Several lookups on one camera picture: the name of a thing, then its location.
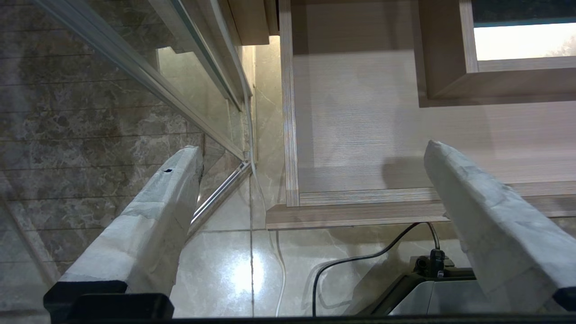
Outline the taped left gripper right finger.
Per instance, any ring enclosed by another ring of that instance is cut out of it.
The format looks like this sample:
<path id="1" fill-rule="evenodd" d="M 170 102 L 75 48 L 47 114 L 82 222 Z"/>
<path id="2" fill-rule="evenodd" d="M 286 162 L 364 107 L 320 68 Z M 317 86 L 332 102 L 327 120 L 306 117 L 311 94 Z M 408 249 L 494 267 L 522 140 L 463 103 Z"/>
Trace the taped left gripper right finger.
<path id="1" fill-rule="evenodd" d="M 575 310 L 574 237 L 452 146 L 429 141 L 424 168 L 498 310 Z"/>

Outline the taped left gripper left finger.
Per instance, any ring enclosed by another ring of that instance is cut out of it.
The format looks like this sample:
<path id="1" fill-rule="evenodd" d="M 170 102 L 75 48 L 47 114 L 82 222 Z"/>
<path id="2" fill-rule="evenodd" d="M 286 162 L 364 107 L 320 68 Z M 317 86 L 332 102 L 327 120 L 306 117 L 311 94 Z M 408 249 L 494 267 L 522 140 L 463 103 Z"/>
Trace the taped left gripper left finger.
<path id="1" fill-rule="evenodd" d="M 152 175 L 45 294 L 52 320 L 169 320 L 203 154 L 186 146 Z"/>

